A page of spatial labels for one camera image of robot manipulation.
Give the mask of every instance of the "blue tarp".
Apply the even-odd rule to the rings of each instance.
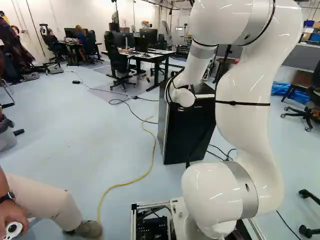
[[[272,95],[284,96],[289,90],[290,84],[284,82],[273,82]],[[293,99],[299,103],[306,104],[310,101],[310,97],[303,91],[295,90],[290,99]]]

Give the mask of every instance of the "wristwatch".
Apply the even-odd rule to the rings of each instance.
[[[15,198],[16,196],[12,191],[7,192],[6,195],[0,197],[0,204],[2,204],[6,200],[15,200]]]

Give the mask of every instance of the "yellow cable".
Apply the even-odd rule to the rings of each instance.
[[[104,198],[105,196],[112,190],[112,189],[115,189],[115,188],[118,188],[118,187],[122,187],[122,186],[127,186],[127,185],[130,185],[130,184],[133,184],[133,183],[136,183],[142,179],[144,179],[146,176],[149,175],[149,173],[151,172],[153,166],[154,166],[154,161],[155,161],[155,149],[156,149],[156,136],[148,129],[145,129],[145,121],[148,121],[149,119],[151,119],[153,116],[150,116],[148,118],[146,118],[143,122],[142,122],[142,128],[144,131],[146,131],[147,133],[151,134],[153,139],[154,139],[154,144],[153,144],[153,149],[152,149],[152,162],[151,162],[151,165],[150,165],[150,168],[149,170],[144,174],[142,175],[141,177],[135,179],[135,180],[132,180],[132,181],[129,181],[129,182],[126,182],[126,183],[122,183],[122,184],[116,184],[116,185],[113,185],[111,187],[109,187],[105,192],[104,194],[102,195],[101,199],[100,199],[100,203],[99,203],[99,206],[98,206],[98,222],[101,224],[101,207],[102,207],[102,203],[104,201]]]

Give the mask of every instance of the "person's leg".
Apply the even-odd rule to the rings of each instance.
[[[86,61],[86,55],[83,49],[79,48],[79,53],[82,57],[82,60],[85,62]]]
[[[21,206],[27,218],[51,219],[66,232],[76,232],[85,237],[101,235],[101,226],[84,222],[72,195],[63,189],[39,183],[21,176],[6,173],[15,202]]]

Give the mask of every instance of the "controller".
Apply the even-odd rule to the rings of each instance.
[[[6,235],[5,235],[4,240],[14,239],[15,237],[17,237],[21,233],[22,228],[23,228],[23,226],[20,222],[14,221],[14,222],[9,223],[5,228]]]

